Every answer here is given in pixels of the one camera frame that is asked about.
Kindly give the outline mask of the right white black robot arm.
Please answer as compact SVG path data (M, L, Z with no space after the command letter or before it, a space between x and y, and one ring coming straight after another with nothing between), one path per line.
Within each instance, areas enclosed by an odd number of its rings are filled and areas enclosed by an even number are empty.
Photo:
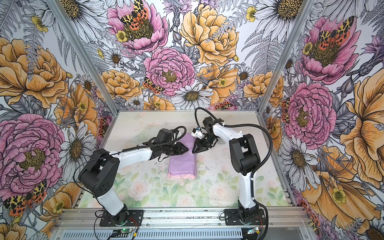
M259 213L259 206L252 196L252 171L261 163L261 158L251 134L244 135L232 128L225 127L221 119L207 117L204 127L194 128L191 135L195 138L192 153L202 153L214 147L218 140L229 145L231 163L240 174L240 195L238 200L238 216L243 223L248 223Z

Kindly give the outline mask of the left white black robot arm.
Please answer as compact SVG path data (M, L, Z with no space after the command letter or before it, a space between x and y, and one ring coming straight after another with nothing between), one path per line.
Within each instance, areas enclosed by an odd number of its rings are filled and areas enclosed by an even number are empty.
M136 147L113 153L105 149L96 150L80 171L79 182L97 199L111 222L123 226L129 219L129 212L113 187L118 171L139 162L159 159L162 155L187 153L189 149L180 142L186 133L184 126L173 130L161 129L156 137Z

